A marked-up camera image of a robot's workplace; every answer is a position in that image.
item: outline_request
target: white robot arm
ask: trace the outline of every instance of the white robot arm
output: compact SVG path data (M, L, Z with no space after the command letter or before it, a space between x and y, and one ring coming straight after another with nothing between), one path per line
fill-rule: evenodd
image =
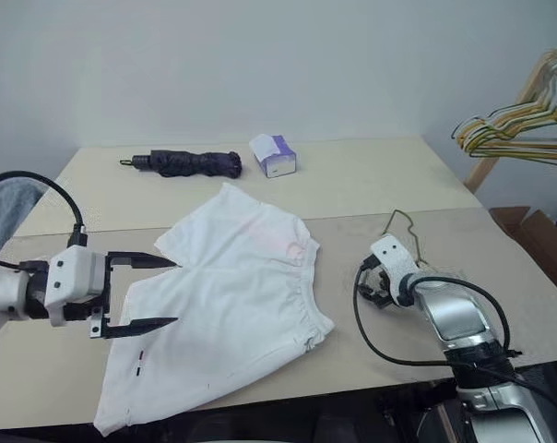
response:
M72 209L76 223L67 249L46 261L0 261L0 329L10 320L49 318L55 327L67 321L89 318L91 338L113 339L141 335L177 318L133 319L128 325L109 326L111 272L115 265L132 268L167 268L172 261L142 252L109 252L86 248L88 236L79 208L67 192L52 180L26 171L0 174L0 182L25 177L55 190Z

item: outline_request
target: wooden pole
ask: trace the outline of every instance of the wooden pole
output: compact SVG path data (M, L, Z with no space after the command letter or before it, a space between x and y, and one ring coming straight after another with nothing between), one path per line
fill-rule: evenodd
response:
M543 67L547 65L551 60L557 59L557 49L551 49L550 51L543 54L540 60L537 62L533 68L530 76L528 76L527 83L525 87L520 91L518 97L516 98L516 104L526 103L533 100L533 96L537 90L537 85L539 83ZM500 157L492 157L489 159L481 159L478 163L471 169L469 177L463 183L465 187L475 194L478 188L488 176L495 164L500 160Z

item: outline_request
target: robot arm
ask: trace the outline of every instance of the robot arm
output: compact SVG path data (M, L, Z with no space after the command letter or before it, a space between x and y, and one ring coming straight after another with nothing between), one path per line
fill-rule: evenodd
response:
M0 265L0 329L7 321L49 318L52 326L89 318L91 338L141 335L177 318L134 319L125 326L109 326L111 272L115 265L134 269L176 266L166 258L140 252L92 252L72 245L45 261L25 261L7 269Z
M478 301L464 287L449 282L453 280L449 276L418 268L408 250L392 235L384 235L371 249L371 258L376 259L369 260L373 263L369 268L381 267L381 293L385 295L373 292L373 296L367 296L366 285L361 294L379 307L391 303L400 307L415 305L428 318L446 361L453 367L457 394L474 441L488 443L510 438L527 443L555 442L528 389L466 367L517 377L508 360L507 345L498 342ZM506 332L504 339L509 340Z

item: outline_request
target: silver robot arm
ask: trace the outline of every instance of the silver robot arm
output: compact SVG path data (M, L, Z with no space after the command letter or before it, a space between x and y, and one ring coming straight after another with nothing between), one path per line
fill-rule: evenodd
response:
M418 268L408 250L389 234L371 249L388 283L388 302L417 306L433 325L448 362L469 363L518 377L485 311L464 287L445 281L416 283L424 277L453 276ZM528 389L513 382L499 383L497 378L468 368L454 367L453 372L475 441L556 442Z

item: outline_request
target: beige table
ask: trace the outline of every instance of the beige table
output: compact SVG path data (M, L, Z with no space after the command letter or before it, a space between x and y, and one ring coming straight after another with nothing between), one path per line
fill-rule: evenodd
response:
M512 327L514 347L525 355L517 365L557 360L557 289L532 259L479 208L415 212L416 232L427 259L440 269L462 272L494 294ZM335 330L304 357L269 377L206 407L301 397L445 377L441 368L389 364L364 345L351 308L351 288L359 262L383 230L387 215L306 221L320 243L314 282L320 309ZM407 245L405 225L395 233ZM89 246L100 251L157 252L163 230L95 233ZM14 238L2 258L48 258L65 247L66 235ZM113 310L118 311L131 281L153 271L118 269L113 278ZM361 314L375 343L402 358L440 357L428 323L416 310L393 306L379 311L361 302ZM46 321L10 323L0 333L0 428L91 422L101 392L109 343L88 338L88 324L53 329Z
M225 177L162 178L119 164L151 149L237 151L242 176L232 183L303 219L403 210L480 208L481 204L419 137L291 143L296 174L267 179L247 143L80 150L59 175L90 232L166 228L219 192ZM69 208L48 192L17 236L67 233Z

